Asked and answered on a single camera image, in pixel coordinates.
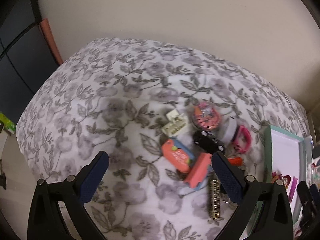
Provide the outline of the floral grey white blanket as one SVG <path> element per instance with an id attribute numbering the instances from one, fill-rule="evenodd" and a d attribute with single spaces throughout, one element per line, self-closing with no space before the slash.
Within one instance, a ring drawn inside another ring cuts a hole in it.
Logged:
<path id="1" fill-rule="evenodd" d="M 65 61 L 30 101 L 16 136 L 36 179 L 77 174 L 100 151 L 110 166 L 86 210 L 107 239 L 214 239 L 235 209 L 208 217 L 207 187 L 187 187 L 161 153 L 166 113 L 201 101 L 246 126 L 244 169 L 263 178 L 264 131 L 308 135 L 305 109 L 253 72 L 200 50 L 101 38 Z"/>

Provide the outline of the pink kids smartwatch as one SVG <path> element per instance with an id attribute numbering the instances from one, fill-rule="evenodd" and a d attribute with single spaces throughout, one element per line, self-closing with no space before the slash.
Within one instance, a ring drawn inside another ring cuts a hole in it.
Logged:
<path id="1" fill-rule="evenodd" d="M 250 149 L 251 143 L 250 131 L 244 125 L 238 126 L 232 139 L 232 145 L 236 152 L 245 154 Z"/>

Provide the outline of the orange blue carrot knife toy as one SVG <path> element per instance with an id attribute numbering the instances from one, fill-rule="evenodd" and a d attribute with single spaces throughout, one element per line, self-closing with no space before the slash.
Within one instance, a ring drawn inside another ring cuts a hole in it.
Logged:
<path id="1" fill-rule="evenodd" d="M 176 138 L 169 138 L 162 146 L 163 156 L 180 172 L 189 173 L 194 154 Z"/>

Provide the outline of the teal white box lid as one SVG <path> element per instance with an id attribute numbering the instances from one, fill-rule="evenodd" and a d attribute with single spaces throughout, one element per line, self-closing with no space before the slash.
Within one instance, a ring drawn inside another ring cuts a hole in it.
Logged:
<path id="1" fill-rule="evenodd" d="M 306 180 L 305 140 L 277 126 L 265 130 L 263 181 L 270 182 L 272 173 L 289 175 L 293 181 Z"/>

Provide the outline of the red glue tube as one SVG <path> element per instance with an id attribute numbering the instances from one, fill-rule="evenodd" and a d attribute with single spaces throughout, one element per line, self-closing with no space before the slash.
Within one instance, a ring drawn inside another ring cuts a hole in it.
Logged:
<path id="1" fill-rule="evenodd" d="M 241 157 L 228 158 L 228 161 L 232 166 L 236 167 L 242 166 L 244 164 L 244 161 Z"/>

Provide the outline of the black toy car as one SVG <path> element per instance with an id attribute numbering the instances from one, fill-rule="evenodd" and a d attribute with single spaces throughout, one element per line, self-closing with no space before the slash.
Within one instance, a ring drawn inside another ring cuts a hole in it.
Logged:
<path id="1" fill-rule="evenodd" d="M 223 143 L 206 131 L 196 131 L 193 134 L 193 141 L 197 146 L 202 148 L 207 153 L 225 153 L 225 146 Z"/>

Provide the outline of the pink blue folding toy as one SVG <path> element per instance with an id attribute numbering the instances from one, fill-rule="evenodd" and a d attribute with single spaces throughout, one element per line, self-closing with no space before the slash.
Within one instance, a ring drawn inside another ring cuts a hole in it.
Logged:
<path id="1" fill-rule="evenodd" d="M 193 190 L 198 190 L 205 180 L 208 171 L 212 165 L 212 155 L 210 153 L 201 153 L 197 161 L 191 168 L 184 182 Z"/>

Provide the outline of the clear ball with pink bands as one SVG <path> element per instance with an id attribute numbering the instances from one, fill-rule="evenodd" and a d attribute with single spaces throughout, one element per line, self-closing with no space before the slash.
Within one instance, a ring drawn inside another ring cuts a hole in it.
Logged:
<path id="1" fill-rule="evenodd" d="M 200 102 L 194 106 L 192 113 L 194 125 L 206 132 L 211 132 L 218 128 L 221 115 L 211 102 Z"/>

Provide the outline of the purple lighter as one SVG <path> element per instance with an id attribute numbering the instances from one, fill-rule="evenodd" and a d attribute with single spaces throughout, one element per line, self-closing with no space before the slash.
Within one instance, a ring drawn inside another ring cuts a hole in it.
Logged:
<path id="1" fill-rule="evenodd" d="M 290 187 L 290 190 L 289 190 L 289 195 L 288 195 L 289 203 L 292 203 L 293 197 L 295 195 L 296 187 L 297 187 L 297 182 L 298 182 L 298 178 L 297 177 L 293 177 L 293 179 L 291 181 L 291 187 Z"/>

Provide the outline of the cream hair claw clip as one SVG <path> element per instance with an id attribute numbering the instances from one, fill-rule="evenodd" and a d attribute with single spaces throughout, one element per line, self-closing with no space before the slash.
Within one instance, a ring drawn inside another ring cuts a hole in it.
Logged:
<path id="1" fill-rule="evenodd" d="M 168 123 L 161 128 L 161 131 L 167 137 L 176 137 L 188 126 L 187 116 L 176 109 L 169 111 L 165 116 Z"/>

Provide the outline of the pink puppy toy figure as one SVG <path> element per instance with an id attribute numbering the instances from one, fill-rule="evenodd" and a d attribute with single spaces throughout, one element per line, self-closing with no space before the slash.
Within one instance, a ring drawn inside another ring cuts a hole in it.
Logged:
<path id="1" fill-rule="evenodd" d="M 279 172 L 272 172 L 272 179 L 271 183 L 275 183 L 277 180 L 281 180 L 283 182 L 283 185 L 285 186 L 286 191 L 289 190 L 289 186 L 291 184 L 291 176 L 290 175 L 282 175 Z"/>

